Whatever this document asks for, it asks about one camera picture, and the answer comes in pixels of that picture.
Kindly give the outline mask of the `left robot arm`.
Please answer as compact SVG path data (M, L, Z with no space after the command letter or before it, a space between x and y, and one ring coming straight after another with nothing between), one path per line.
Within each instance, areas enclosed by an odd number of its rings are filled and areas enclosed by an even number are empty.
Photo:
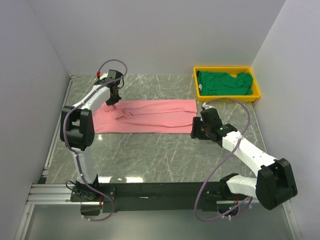
M98 75L91 91L72 106L61 110L60 139L72 154L77 171L76 192L88 201L100 195L98 174L92 163L91 145L95 139L93 115L103 105L113 106L121 97L118 85L124 75L117 70L109 70Z

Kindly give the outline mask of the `pink t shirt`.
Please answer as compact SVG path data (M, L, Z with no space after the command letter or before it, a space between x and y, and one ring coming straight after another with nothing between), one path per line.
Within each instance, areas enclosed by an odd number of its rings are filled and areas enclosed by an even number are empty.
M93 116L96 134L189 134L197 115L194 99L129 100L103 104Z

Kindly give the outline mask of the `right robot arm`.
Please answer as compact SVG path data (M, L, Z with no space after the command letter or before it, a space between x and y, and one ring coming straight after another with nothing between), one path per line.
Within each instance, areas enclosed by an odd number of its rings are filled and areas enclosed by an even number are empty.
M208 108L192 121L191 138L210 140L238 157L254 173L244 177L237 173L223 177L217 194L230 200L235 195L256 198L267 210L272 210L298 194L292 166L285 158L263 152L249 142L231 124L223 124L218 111Z

